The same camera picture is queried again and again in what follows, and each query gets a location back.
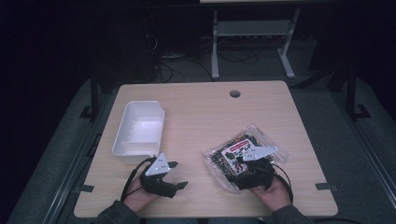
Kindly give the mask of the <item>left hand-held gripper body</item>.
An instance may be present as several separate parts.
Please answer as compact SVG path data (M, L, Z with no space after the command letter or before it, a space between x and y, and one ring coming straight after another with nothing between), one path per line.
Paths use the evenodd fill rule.
M162 153L139 176L142 187L146 192L168 198L173 198L176 195L177 186L163 181L163 178L172 169L168 162Z

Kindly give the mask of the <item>white metal table frame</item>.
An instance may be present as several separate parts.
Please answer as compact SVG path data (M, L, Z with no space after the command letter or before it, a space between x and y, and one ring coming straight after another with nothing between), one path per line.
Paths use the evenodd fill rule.
M212 25L211 77L215 80L219 79L219 37L283 35L286 37L286 40L283 47L277 50L277 54L287 78L294 79L295 74L290 65L287 53L300 11L299 8L296 8L289 20L275 21L219 21L218 12L215 11L213 13Z

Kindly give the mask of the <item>person's left hand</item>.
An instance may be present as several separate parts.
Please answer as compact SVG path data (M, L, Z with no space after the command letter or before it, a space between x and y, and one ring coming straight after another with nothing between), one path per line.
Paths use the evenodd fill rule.
M127 190L127 196L123 203L126 204L132 211L138 213L145 209L150 203L153 203L159 198L159 195L146 192L142 188L140 179L137 177L131 182Z

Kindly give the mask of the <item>black metal stand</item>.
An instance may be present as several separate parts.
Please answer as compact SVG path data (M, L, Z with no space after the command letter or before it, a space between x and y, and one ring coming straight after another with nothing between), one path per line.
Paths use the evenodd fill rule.
M349 117L357 121L358 119L368 119L371 117L364 105L356 104L356 72L352 65L348 68L346 80L346 112Z
M104 75L97 69L92 70L90 75L90 97L91 104L83 108L80 117L94 122L101 109L102 95L106 93L106 82Z

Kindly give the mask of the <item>white plastic bin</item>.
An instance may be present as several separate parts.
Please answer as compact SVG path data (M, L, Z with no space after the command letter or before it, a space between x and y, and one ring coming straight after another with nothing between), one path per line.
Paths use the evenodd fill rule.
M125 106L112 153L125 164L138 164L160 152L164 110L158 101L132 101Z

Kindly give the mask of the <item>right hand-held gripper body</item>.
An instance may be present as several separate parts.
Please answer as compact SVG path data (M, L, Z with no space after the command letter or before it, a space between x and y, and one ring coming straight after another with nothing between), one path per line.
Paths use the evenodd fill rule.
M268 159L273 153L278 152L277 147L251 147L236 160L245 164L247 169L238 175L234 183L242 189L252 189L258 186L265 186L269 189L272 185L275 169Z

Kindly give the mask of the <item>clear plastic snack packet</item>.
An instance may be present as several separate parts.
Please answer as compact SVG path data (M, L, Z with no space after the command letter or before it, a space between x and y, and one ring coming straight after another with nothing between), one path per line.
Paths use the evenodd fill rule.
M292 196L290 178L281 168L281 165L290 160L290 155L274 142L272 142L255 125L248 125L241 132L225 141L218 147L204 152L204 160L219 183L232 193L239 193L241 190L234 183L235 178L246 171L245 164L239 163L236 158L242 156L251 147L277 147L278 152L268 156L275 169L273 178L278 179Z

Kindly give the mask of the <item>person's right hand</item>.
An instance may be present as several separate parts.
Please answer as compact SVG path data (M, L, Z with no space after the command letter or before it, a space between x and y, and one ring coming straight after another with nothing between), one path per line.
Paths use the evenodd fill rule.
M283 207L291 205L287 189L282 182L276 178L273 178L272 185L269 189L266 189L265 187L255 187L249 191L252 192L271 212L275 212Z

